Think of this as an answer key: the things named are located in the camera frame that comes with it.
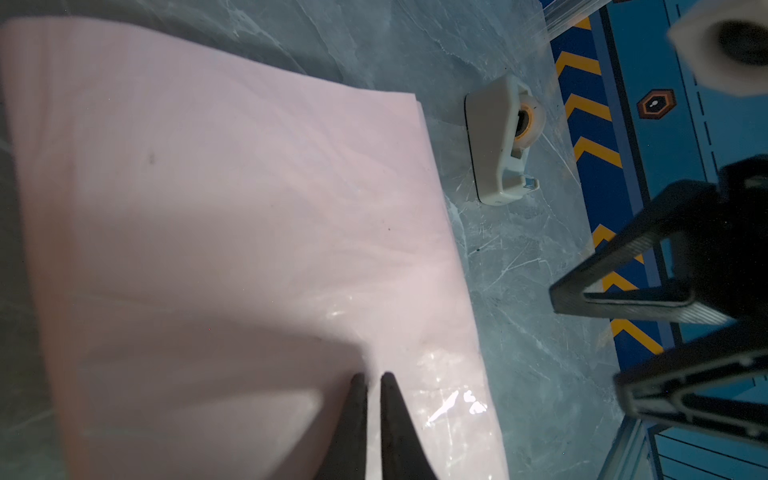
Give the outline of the purple wrapping paper sheet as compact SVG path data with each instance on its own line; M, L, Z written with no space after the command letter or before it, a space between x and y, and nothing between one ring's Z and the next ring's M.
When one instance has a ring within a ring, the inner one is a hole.
M415 96L71 17L1 74L72 478L309 479L360 372L438 478L507 477Z

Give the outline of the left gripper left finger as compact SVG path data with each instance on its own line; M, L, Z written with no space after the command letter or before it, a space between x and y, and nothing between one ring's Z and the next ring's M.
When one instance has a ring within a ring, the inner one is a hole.
M368 384L363 372L350 381L330 445L315 480L363 480L366 474Z

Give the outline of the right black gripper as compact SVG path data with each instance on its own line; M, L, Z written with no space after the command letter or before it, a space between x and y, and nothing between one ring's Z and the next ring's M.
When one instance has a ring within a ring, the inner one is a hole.
M549 290L561 314L720 325L767 319L767 156L668 185ZM703 392L767 373L767 328L728 326L614 377L630 417L767 445L765 404Z

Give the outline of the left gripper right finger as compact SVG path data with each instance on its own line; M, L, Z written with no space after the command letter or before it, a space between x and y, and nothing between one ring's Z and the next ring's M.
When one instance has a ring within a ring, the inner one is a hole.
M436 480L392 372L381 377L380 423L382 478Z

